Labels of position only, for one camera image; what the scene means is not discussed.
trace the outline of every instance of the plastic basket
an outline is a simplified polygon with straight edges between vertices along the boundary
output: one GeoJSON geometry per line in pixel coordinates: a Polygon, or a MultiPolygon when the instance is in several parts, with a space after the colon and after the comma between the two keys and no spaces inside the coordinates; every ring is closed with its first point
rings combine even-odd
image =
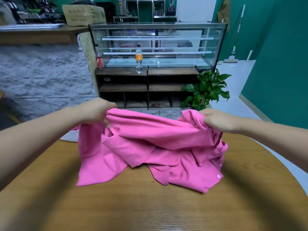
{"type": "Polygon", "coordinates": [[[69,131],[63,135],[60,139],[69,142],[78,142],[79,130],[69,131]]]}

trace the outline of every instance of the laundry basket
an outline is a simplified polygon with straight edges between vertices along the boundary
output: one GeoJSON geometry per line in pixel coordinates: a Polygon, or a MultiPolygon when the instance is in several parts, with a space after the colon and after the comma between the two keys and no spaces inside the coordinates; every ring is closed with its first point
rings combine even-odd
{"type": "Polygon", "coordinates": [[[78,142],[78,136],[79,136],[79,127],[75,127],[74,129],[63,135],[60,139],[69,142],[78,142]]]}

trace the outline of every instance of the person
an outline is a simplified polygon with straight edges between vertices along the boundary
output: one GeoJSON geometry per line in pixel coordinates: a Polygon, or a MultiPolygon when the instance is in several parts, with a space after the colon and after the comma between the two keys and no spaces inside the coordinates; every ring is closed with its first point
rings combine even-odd
{"type": "MultiPolygon", "coordinates": [[[[72,128],[106,119],[116,104],[95,98],[0,131],[0,191],[72,128]]],[[[215,109],[199,111],[204,123],[223,132],[248,136],[308,172],[308,130],[233,116],[215,109]]]]}

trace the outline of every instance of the forearm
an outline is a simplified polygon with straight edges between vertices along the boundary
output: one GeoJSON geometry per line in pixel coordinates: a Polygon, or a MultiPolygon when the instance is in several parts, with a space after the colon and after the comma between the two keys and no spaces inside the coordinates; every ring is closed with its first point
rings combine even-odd
{"type": "Polygon", "coordinates": [[[248,136],[308,172],[308,130],[241,118],[238,133],[248,136]]]}
{"type": "Polygon", "coordinates": [[[0,131],[0,190],[81,119],[74,108],[0,131]]]}

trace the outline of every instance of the pothos plant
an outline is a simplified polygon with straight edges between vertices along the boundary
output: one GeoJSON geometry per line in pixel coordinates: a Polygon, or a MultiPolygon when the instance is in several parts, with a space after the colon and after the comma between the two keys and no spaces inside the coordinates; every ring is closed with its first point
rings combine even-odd
{"type": "Polygon", "coordinates": [[[181,89],[183,91],[190,91],[194,93],[194,97],[188,96],[182,103],[182,107],[186,107],[189,102],[192,102],[193,109],[202,110],[205,106],[209,104],[210,101],[219,101],[219,96],[227,100],[230,98],[228,91],[223,91],[222,89],[227,86],[225,79],[230,77],[230,74],[219,74],[218,69],[215,72],[212,70],[203,71],[199,73],[198,80],[199,83],[187,84],[181,89]]]}

